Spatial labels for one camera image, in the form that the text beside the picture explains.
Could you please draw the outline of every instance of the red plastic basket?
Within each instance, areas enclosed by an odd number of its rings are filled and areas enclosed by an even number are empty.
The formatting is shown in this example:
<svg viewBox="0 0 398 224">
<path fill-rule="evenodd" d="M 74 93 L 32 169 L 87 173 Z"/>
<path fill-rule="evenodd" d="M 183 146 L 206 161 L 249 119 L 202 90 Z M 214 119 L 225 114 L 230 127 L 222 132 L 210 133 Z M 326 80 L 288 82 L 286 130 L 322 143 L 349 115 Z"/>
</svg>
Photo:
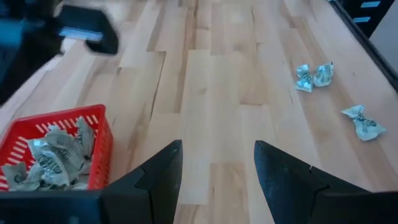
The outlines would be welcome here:
<svg viewBox="0 0 398 224">
<path fill-rule="evenodd" d="M 93 105 L 15 120 L 0 147 L 0 166 L 24 161 L 28 170 L 35 163 L 27 146 L 28 139 L 42 138 L 49 125 L 57 125 L 76 136 L 76 121 L 82 116 L 95 130 L 93 162 L 88 181 L 89 189 L 102 189 L 108 184 L 113 136 L 105 118 L 105 106 Z M 7 180 L 0 170 L 0 190 L 8 191 Z"/>
</svg>

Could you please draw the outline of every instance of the crumpled dollar bill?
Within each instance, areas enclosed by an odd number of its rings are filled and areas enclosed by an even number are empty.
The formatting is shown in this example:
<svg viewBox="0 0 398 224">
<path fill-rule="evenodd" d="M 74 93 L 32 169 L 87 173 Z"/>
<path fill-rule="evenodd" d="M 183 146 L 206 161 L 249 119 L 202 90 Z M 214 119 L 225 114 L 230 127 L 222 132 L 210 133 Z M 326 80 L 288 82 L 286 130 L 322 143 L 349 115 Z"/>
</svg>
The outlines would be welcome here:
<svg viewBox="0 0 398 224">
<path fill-rule="evenodd" d="M 44 139 L 28 140 L 29 149 L 36 160 L 43 168 L 42 179 L 51 185 L 69 184 L 69 175 L 62 161 L 54 151 L 56 147 L 51 146 Z"/>
<path fill-rule="evenodd" d="M 87 124 L 83 117 L 77 121 L 77 139 L 86 159 L 90 158 L 94 149 L 94 130 Z"/>
<path fill-rule="evenodd" d="M 69 135 L 66 131 L 60 130 L 58 127 L 53 127 L 51 131 L 45 135 L 44 141 L 46 141 L 50 147 L 44 147 L 42 151 L 50 151 L 60 160 L 68 174 L 68 185 L 79 176 L 83 168 L 85 159 L 81 146 L 75 141 L 73 136 Z"/>
<path fill-rule="evenodd" d="M 16 190 L 18 185 L 27 178 L 27 171 L 25 162 L 21 162 L 17 165 L 4 165 L 1 166 L 1 170 L 7 179 L 9 191 Z"/>
<path fill-rule="evenodd" d="M 363 105 L 356 105 L 341 112 L 353 119 L 358 137 L 362 141 L 368 141 L 376 138 L 379 134 L 387 130 L 379 123 L 365 118 L 363 115 L 364 109 L 365 107 Z"/>
<path fill-rule="evenodd" d="M 333 62 L 318 66 L 317 73 L 313 77 L 313 84 L 317 87 L 330 85 L 333 77 Z"/>
<path fill-rule="evenodd" d="M 310 66 L 308 64 L 301 65 L 297 67 L 296 72 L 299 80 L 296 82 L 295 89 L 311 93 L 313 88 L 313 82 L 310 75 Z"/>
<path fill-rule="evenodd" d="M 1 167 L 6 176 L 9 191 L 37 190 L 41 185 L 41 176 L 44 173 L 39 164 L 34 164 L 26 173 L 26 164 L 21 162 L 17 165 L 4 165 Z"/>
<path fill-rule="evenodd" d="M 65 186 L 64 190 L 87 190 L 89 175 L 81 175 L 73 184 Z"/>
</svg>

